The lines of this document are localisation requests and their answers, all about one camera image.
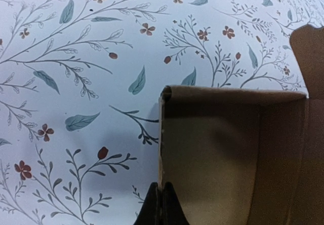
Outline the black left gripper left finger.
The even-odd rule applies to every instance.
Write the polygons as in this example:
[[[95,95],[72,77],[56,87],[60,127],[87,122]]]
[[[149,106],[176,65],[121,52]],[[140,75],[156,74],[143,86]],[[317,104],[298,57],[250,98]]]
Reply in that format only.
[[[136,218],[135,225],[158,225],[160,220],[160,190],[153,182],[146,194],[144,203]]]

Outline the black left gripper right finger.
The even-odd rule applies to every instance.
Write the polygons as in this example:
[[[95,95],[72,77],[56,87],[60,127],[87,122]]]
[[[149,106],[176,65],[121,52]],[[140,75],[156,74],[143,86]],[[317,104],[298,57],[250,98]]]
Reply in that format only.
[[[161,208],[161,223],[163,225],[189,225],[171,182],[165,183]]]

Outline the brown cardboard box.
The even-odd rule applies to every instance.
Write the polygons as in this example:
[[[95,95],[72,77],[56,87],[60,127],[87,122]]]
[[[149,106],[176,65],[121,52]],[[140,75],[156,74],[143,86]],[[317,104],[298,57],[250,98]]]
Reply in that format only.
[[[158,187],[189,224],[323,224],[323,29],[290,45],[307,92],[163,89]]]

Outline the floral patterned table mat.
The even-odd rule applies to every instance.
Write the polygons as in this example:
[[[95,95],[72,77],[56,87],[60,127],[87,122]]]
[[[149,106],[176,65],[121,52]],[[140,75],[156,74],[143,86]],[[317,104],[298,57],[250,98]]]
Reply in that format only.
[[[306,91],[323,0],[1,0],[1,224],[133,224],[166,85]]]

